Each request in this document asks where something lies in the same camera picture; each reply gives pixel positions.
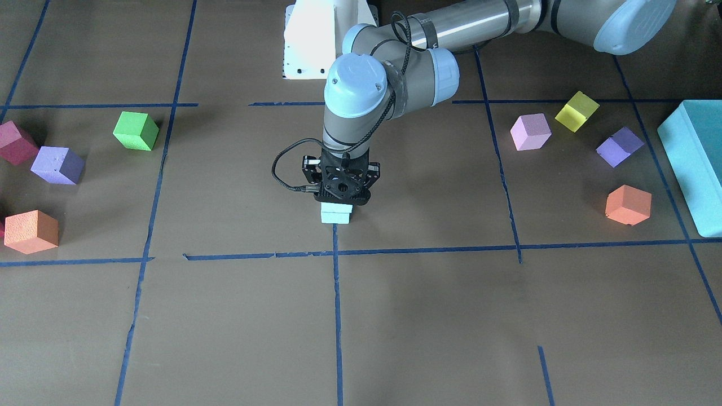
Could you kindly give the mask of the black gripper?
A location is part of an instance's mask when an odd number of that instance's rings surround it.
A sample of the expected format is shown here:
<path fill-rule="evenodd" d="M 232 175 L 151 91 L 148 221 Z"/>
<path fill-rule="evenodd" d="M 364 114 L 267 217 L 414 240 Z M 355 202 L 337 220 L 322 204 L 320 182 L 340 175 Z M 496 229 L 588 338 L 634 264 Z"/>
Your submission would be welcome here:
<path fill-rule="evenodd" d="M 328 150 L 322 151 L 322 158 L 312 155 L 304 155 L 302 159 L 302 172 L 309 185 L 308 187 L 320 187 L 324 184 L 343 183 L 348 187 L 366 187 L 366 192 L 371 193 L 371 187 L 381 177 L 381 164 L 369 162 L 369 151 L 356 158 L 338 157 Z"/>

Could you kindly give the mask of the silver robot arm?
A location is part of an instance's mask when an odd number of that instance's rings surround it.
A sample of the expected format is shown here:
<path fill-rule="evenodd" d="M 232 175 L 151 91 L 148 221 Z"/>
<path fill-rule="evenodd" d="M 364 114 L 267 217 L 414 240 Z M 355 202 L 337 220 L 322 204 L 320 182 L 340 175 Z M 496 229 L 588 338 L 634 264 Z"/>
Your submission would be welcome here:
<path fill-rule="evenodd" d="M 364 205 L 381 167 L 369 160 L 371 137 L 384 121 L 432 107 L 458 90 L 456 55 L 513 33 L 549 31 L 612 55 L 647 44 L 674 1 L 464 1 L 389 25 L 359 23 L 341 38 L 325 69 L 322 153 L 305 156 L 306 184 L 291 192 L 318 201 Z"/>

